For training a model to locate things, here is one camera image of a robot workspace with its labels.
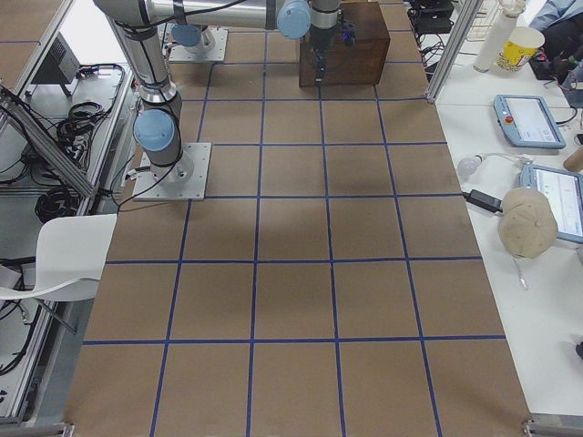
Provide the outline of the dark wooden drawer box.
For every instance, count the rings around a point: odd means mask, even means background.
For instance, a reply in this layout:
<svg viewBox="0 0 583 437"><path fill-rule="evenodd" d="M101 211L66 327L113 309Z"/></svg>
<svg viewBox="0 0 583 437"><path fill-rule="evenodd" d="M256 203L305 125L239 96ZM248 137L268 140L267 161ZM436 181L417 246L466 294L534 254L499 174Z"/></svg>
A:
<svg viewBox="0 0 583 437"><path fill-rule="evenodd" d="M299 86L379 83L391 37L376 2L340 4L336 25L313 25L300 42Z"/></svg>

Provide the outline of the white frosted bottle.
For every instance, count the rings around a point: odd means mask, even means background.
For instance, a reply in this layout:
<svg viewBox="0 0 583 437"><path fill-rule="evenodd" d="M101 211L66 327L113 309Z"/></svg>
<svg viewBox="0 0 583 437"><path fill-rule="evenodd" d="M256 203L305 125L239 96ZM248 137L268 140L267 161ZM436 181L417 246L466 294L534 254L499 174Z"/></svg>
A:
<svg viewBox="0 0 583 437"><path fill-rule="evenodd" d="M517 19L524 13L527 2L515 0L497 3L500 9L473 64L474 70L480 73L487 72L495 63L504 43L517 26Z"/></svg>

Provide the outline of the white light bulb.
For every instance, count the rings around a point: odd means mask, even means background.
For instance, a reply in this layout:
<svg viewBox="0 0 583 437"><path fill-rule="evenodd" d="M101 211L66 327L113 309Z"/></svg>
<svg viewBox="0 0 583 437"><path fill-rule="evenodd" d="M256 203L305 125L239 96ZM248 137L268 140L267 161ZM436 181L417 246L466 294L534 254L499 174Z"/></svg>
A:
<svg viewBox="0 0 583 437"><path fill-rule="evenodd" d="M473 174L476 173L477 169L482 165L484 160L485 158L481 155L473 155L472 157L461 159L456 166L457 175L461 179L470 178Z"/></svg>

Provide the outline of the yellow popcorn cup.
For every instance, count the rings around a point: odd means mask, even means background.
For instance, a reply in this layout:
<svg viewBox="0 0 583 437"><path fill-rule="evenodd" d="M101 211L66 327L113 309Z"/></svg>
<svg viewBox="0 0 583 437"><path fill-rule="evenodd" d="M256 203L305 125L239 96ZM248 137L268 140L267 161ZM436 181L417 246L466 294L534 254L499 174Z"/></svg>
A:
<svg viewBox="0 0 583 437"><path fill-rule="evenodd" d="M506 71L519 71L544 44L545 37L540 31L518 26L496 56L495 64Z"/></svg>

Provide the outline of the black power adapter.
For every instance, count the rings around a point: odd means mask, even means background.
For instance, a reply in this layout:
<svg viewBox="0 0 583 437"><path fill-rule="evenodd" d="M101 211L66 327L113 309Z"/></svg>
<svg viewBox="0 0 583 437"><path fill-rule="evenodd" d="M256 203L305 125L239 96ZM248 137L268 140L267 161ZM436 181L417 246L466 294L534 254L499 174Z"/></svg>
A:
<svg viewBox="0 0 583 437"><path fill-rule="evenodd" d="M502 200L482 191L472 189L463 193L465 201L491 213L502 213Z"/></svg>

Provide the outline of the blue teach pendant front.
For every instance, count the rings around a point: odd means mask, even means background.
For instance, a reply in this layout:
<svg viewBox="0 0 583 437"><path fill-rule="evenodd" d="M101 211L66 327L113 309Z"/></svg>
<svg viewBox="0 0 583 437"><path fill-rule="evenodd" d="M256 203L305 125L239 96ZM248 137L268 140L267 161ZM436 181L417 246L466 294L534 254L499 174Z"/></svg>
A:
<svg viewBox="0 0 583 437"><path fill-rule="evenodd" d="M493 109L497 123L512 147L559 150L566 146L543 97L496 95Z"/></svg>

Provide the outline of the blue teach pendant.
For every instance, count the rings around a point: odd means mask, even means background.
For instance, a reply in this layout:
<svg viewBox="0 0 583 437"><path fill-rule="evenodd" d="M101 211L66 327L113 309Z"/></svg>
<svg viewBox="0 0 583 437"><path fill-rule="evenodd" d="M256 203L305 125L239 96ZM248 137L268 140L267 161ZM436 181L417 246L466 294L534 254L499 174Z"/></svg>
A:
<svg viewBox="0 0 583 437"><path fill-rule="evenodd" d="M559 150L566 146L543 97L496 95L493 109L497 123L512 147Z"/></svg>
<svg viewBox="0 0 583 437"><path fill-rule="evenodd" d="M558 238L582 243L582 175L535 164L524 165L519 186L535 188L547 197L557 222Z"/></svg>

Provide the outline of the beige cap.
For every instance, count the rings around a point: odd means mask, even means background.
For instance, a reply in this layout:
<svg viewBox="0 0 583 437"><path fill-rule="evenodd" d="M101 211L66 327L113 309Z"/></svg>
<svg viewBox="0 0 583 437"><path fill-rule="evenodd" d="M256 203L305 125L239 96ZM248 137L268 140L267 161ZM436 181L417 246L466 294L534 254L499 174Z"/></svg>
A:
<svg viewBox="0 0 583 437"><path fill-rule="evenodd" d="M557 234L546 196L533 188L513 188L506 193L498 235L509 254L534 259L553 245Z"/></svg>

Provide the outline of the cardboard tube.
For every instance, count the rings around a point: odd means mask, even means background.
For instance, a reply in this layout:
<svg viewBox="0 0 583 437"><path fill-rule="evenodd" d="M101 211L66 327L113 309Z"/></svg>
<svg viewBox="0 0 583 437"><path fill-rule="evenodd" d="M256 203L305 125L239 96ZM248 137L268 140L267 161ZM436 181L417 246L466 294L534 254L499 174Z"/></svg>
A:
<svg viewBox="0 0 583 437"><path fill-rule="evenodd" d="M579 148L566 158L563 167L570 172L580 172L583 169L583 148Z"/></svg>

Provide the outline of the blue teach pendant rear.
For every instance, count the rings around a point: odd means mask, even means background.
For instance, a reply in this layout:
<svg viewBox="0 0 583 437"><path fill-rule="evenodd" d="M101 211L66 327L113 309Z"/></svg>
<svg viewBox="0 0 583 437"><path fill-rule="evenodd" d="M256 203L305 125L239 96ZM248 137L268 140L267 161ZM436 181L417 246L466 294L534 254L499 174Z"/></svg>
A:
<svg viewBox="0 0 583 437"><path fill-rule="evenodd" d="M519 186L535 188L547 197L557 222L558 238L582 243L582 175L535 164L524 165Z"/></svg>

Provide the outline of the white plastic chair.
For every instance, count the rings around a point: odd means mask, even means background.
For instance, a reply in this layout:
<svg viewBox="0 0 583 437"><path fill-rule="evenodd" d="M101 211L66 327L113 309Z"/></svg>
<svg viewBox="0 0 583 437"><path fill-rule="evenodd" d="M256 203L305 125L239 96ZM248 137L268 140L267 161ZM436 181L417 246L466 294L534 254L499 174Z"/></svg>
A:
<svg viewBox="0 0 583 437"><path fill-rule="evenodd" d="M34 288L1 288L1 299L69 302L95 298L117 218L117 214L105 214L48 221L37 239Z"/></svg>

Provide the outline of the aluminium frame post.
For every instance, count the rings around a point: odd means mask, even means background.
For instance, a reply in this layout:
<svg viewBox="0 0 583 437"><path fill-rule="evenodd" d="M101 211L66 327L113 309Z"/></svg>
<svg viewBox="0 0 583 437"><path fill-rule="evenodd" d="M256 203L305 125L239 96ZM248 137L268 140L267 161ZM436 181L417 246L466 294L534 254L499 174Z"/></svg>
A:
<svg viewBox="0 0 583 437"><path fill-rule="evenodd" d="M429 103L436 102L482 3L482 0L462 2L461 10L445 45L444 52L425 92L425 97Z"/></svg>

